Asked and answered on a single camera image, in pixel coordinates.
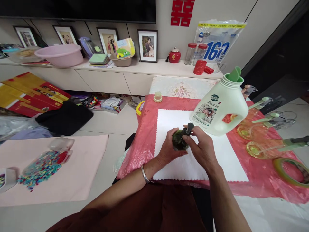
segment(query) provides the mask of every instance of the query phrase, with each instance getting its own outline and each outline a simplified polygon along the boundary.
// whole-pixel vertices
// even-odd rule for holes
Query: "white cloth with scalloped edge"
[[[192,111],[180,110],[158,110],[157,133],[155,141],[154,156],[156,157],[166,138],[166,133],[175,127],[183,128],[183,125],[190,122]],[[214,144],[217,160],[223,168],[227,181],[249,181],[244,169],[242,168],[226,135],[214,136],[208,134]],[[209,180],[205,170],[194,158],[191,148],[187,149],[188,155],[178,157],[163,169],[158,171],[154,180],[175,179],[175,180]]]

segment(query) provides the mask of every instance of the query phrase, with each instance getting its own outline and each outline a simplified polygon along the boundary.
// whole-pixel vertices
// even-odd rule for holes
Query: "yellow liquid bottle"
[[[247,143],[247,152],[259,159],[275,159],[282,157],[285,151],[309,145],[309,136],[285,140],[251,141]]]
[[[255,116],[258,115],[258,112],[264,107],[266,106],[268,103],[272,102],[273,99],[270,98],[270,97],[263,97],[262,100],[260,100],[259,102],[253,104],[252,106],[250,106],[248,109],[249,109],[249,112],[248,112],[248,115],[247,117],[241,121],[239,123],[239,125],[242,125],[244,123],[247,123],[247,122],[250,122],[254,119]],[[231,121],[236,117],[237,115],[236,114],[232,114],[231,115]]]
[[[276,124],[274,121],[269,121],[279,116],[278,113],[271,113],[268,118],[242,124],[237,128],[237,132],[244,139],[262,139],[267,134],[268,129]]]

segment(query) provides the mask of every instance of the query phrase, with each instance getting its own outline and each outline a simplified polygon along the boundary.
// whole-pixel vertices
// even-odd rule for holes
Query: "pink mat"
[[[103,158],[108,135],[69,137],[75,139],[68,162],[47,181],[30,192],[16,184],[0,194],[0,206],[81,201],[88,198],[93,179]],[[48,151],[54,138],[8,140],[0,146],[0,168],[18,168],[22,172],[35,158]]]
[[[141,123],[138,126],[133,144],[118,172],[118,178],[123,178],[154,157],[158,109],[192,111],[200,101],[199,99],[163,97],[161,103],[155,103],[153,97],[154,94],[146,96]],[[256,119],[262,117],[264,117],[262,113],[259,113]],[[281,138],[273,128],[269,130],[267,136],[272,139]],[[237,128],[227,133],[227,137],[249,179],[249,182],[229,182],[234,195],[253,198],[280,197],[292,203],[307,203],[309,201],[308,188],[284,182],[273,168],[271,160],[257,159],[247,153],[245,145],[249,140],[241,138],[237,133]],[[292,151],[287,152],[285,157],[298,160]],[[202,180],[164,180],[160,182],[165,184],[192,185],[202,188],[208,188],[209,186],[208,181]]]

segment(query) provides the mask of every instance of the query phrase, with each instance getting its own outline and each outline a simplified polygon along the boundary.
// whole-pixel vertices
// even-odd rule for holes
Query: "colorful beads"
[[[36,185],[48,180],[62,166],[57,164],[58,155],[59,152],[50,151],[40,156],[23,171],[23,175],[20,175],[17,180],[18,183],[26,185],[32,192]]]

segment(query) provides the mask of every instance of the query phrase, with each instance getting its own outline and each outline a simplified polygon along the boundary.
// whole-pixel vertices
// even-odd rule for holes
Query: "bracelet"
[[[145,181],[146,181],[146,184],[149,184],[149,180],[148,180],[148,178],[147,178],[147,176],[146,176],[146,174],[145,174],[145,172],[144,172],[144,167],[143,167],[143,165],[142,165],[142,174],[143,174],[143,177],[144,177],[144,179],[145,179]]]

